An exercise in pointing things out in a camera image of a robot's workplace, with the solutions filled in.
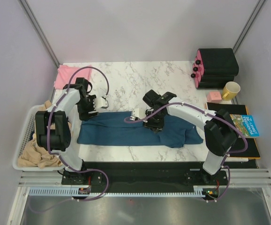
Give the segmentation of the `blue t-shirt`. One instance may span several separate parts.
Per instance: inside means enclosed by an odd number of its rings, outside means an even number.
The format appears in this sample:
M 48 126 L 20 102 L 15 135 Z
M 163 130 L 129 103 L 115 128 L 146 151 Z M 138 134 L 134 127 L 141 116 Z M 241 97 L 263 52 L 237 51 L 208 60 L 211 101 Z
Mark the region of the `blue t-shirt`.
M 83 121 L 78 144 L 100 146 L 166 146 L 181 148 L 189 144 L 202 144 L 196 126 L 175 117 L 165 116 L 162 131 L 154 133 L 142 123 L 127 124 L 124 119 L 131 112 L 103 112 Z

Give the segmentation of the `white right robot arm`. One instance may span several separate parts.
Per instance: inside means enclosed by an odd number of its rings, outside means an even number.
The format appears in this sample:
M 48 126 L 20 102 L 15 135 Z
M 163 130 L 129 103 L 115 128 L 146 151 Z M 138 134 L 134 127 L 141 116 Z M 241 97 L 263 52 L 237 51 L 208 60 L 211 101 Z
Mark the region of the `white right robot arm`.
M 148 91 L 143 101 L 151 108 L 146 111 L 144 127 L 154 132 L 164 130 L 165 118 L 174 116 L 187 121 L 204 132 L 208 154 L 200 172 L 200 179 L 204 184 L 212 184 L 217 179 L 226 153 L 238 138 L 234 130 L 231 117 L 224 110 L 210 111 L 183 102 L 176 94 L 166 92 L 163 95 L 154 90 Z

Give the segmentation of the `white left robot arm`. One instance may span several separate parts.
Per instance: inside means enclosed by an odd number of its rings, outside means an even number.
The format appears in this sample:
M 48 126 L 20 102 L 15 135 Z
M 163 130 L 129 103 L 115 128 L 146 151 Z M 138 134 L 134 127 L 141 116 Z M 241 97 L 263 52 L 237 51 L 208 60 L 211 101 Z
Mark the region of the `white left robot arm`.
M 82 169 L 83 160 L 71 147 L 72 135 L 68 119 L 75 106 L 81 121 L 98 116 L 95 110 L 97 97 L 89 94 L 89 87 L 92 87 L 92 84 L 88 80 L 77 78 L 74 84 L 64 86 L 62 95 L 55 104 L 35 114 L 38 146 L 56 156 L 68 170 L 73 171 L 72 179 L 77 184 L 87 182 L 88 172 Z

